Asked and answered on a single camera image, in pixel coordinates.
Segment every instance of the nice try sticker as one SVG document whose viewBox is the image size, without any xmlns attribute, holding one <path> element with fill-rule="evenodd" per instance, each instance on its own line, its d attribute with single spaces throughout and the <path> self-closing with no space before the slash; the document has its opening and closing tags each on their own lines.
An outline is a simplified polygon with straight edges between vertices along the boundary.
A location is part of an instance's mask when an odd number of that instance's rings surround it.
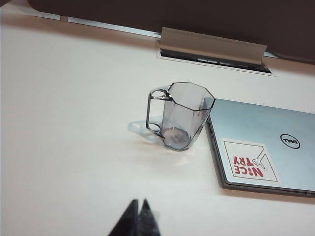
<svg viewBox="0 0 315 236">
<path fill-rule="evenodd" d="M 221 141 L 234 177 L 280 181 L 264 144 L 230 139 Z"/>
</svg>

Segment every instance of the white desk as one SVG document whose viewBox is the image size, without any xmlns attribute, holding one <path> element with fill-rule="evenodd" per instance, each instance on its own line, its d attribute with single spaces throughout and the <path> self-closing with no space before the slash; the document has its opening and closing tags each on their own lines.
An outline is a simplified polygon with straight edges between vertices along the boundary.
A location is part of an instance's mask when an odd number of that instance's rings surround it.
<svg viewBox="0 0 315 236">
<path fill-rule="evenodd" d="M 174 81 L 315 113 L 314 65 L 264 58 L 264 76 L 168 61 L 156 39 L 1 14 L 1 236 L 105 236 L 144 198 L 163 236 L 315 234 L 315 199 L 223 190 L 204 130 L 174 152 L 143 126 L 149 90 Z"/>
</svg>

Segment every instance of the glass mug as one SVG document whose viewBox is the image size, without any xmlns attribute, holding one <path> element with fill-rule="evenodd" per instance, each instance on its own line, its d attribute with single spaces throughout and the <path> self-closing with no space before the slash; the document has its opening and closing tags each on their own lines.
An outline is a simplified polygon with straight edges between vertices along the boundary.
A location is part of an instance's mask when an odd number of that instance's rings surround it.
<svg viewBox="0 0 315 236">
<path fill-rule="evenodd" d="M 161 123 L 149 121 L 152 99 L 165 102 Z M 191 82 L 154 89 L 149 93 L 146 127 L 161 137 L 167 147 L 176 151 L 187 150 L 197 140 L 214 100 L 206 88 Z"/>
</svg>

